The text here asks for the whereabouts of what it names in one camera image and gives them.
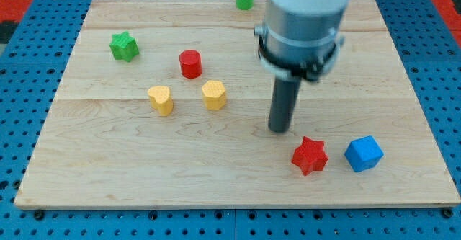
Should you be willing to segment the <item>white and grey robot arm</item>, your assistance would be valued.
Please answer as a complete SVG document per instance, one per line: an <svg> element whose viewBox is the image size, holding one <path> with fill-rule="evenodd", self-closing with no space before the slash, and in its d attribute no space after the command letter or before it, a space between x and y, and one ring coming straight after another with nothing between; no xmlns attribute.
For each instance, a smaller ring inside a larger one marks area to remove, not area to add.
<svg viewBox="0 0 461 240"><path fill-rule="evenodd" d="M339 25L349 0L266 0L254 27L262 66L277 79L317 81L334 67L343 37Z"/></svg>

